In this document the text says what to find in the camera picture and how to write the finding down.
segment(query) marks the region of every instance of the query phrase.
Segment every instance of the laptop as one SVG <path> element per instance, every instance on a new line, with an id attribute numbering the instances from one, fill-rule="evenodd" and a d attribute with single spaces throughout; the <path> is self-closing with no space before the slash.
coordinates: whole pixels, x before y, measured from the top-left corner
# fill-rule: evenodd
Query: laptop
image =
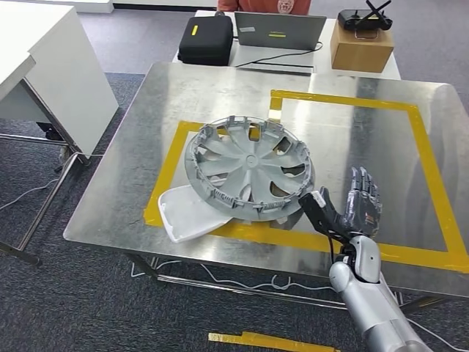
<path id="1" fill-rule="evenodd" d="M 314 50 L 326 17 L 235 12 L 241 45 Z"/>

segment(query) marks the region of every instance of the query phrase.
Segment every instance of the floor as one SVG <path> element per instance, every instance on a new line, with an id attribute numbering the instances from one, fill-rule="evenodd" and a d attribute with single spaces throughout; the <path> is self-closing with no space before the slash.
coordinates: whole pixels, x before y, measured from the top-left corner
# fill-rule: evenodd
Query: floor
<path id="1" fill-rule="evenodd" d="M 311 12 L 332 17 L 340 9 L 361 3 L 313 0 Z M 469 57 L 469 48 L 464 45 L 467 7 L 465 0 L 394 0 L 389 15 L 400 19 L 395 22 L 394 34 L 395 55 L 403 79 L 449 82 L 456 87 L 466 108 L 469 107 L 469 88 L 466 85 L 469 63 L 464 61 Z M 143 80 L 142 73 L 152 62 L 173 59 L 190 16 L 188 12 L 130 10 L 80 15 L 103 69 L 114 72 L 107 78 L 120 106 L 96 153 L 102 153 L 111 140 Z M 452 29 L 443 32 L 442 27 L 447 28 L 448 23 Z M 0 120 L 0 131 L 41 134 L 35 124 L 9 124 L 5 120 Z M 0 205 L 57 177 L 53 171 L 59 163 L 57 147 L 38 144 L 33 149 L 0 141 L 0 150 L 0 184 L 9 185 L 0 193 Z M 347 312 L 156 285 L 145 276 L 130 278 L 130 262 L 122 254 L 65 242 L 61 237 L 63 229 L 98 164 L 95 159 L 88 168 L 74 167 L 28 246 L 29 251 L 42 258 L 43 267 L 35 269 L 0 256 L 0 352 L 268 351 L 207 339 L 209 332 L 242 331 L 333 346 L 341 351 L 366 350 Z M 2 211 L 2 239 L 16 243 L 46 195 L 46 191 L 37 191 Z M 162 270 L 209 279 L 198 265 L 167 265 Z M 269 279 L 244 271 L 212 270 L 219 278 L 248 285 Z M 328 292 L 319 295 L 336 298 Z M 467 348 L 467 316 L 469 304 L 458 301 L 412 318 L 454 345 Z M 421 331 L 419 334 L 434 351 L 450 351 L 434 337 Z"/>

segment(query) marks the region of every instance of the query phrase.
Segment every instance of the person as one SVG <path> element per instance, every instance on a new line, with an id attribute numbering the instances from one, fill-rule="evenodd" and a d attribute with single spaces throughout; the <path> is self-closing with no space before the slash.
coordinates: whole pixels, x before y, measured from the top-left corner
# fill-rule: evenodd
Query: person
<path id="1" fill-rule="evenodd" d="M 219 11 L 277 12 L 308 15 L 311 0 L 218 0 Z"/>

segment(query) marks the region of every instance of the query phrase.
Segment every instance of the carpet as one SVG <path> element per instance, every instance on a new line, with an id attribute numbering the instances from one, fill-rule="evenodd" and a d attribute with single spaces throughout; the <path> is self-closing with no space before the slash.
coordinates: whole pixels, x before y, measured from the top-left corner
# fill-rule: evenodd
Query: carpet
<path id="1" fill-rule="evenodd" d="M 106 150 L 143 75 L 112 73 L 107 78 L 119 109 L 95 150 L 97 154 Z M 42 135 L 29 122 L 0 120 L 0 131 Z M 0 141 L 0 150 L 0 205 L 57 176 L 54 169 L 59 165 L 58 147 Z M 99 162 L 92 158 L 88 167 L 75 163 L 28 245 L 27 251 L 41 257 L 43 266 L 35 268 L 0 254 L 0 351 L 271 351 L 207 340 L 209 332 L 243 331 L 341 351 L 366 350 L 348 312 L 163 284 L 147 276 L 133 279 L 130 263 L 124 254 L 63 240 L 68 220 Z M 2 241 L 19 243 L 47 193 L 35 191 L 0 212 Z M 247 285 L 270 281 L 264 274 L 210 269 L 219 279 Z M 196 264 L 167 265 L 161 270 L 210 280 Z M 284 277 L 277 282 L 284 283 Z M 296 287 L 292 293 L 308 294 Z M 337 298 L 329 291 L 314 296 Z M 468 315 L 467 303 L 452 302 L 412 317 L 453 344 L 467 347 Z M 446 351 L 434 338 L 418 333 L 436 351 Z"/>

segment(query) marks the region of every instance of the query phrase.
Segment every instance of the cardboard box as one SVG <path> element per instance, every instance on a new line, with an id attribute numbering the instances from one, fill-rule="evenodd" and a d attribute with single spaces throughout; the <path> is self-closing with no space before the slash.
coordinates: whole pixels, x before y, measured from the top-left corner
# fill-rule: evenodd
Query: cardboard box
<path id="1" fill-rule="evenodd" d="M 380 73 L 385 69 L 394 46 L 391 31 L 379 29 L 377 33 L 366 31 L 356 34 L 345 31 L 336 21 L 331 38 L 331 61 L 335 70 Z"/>

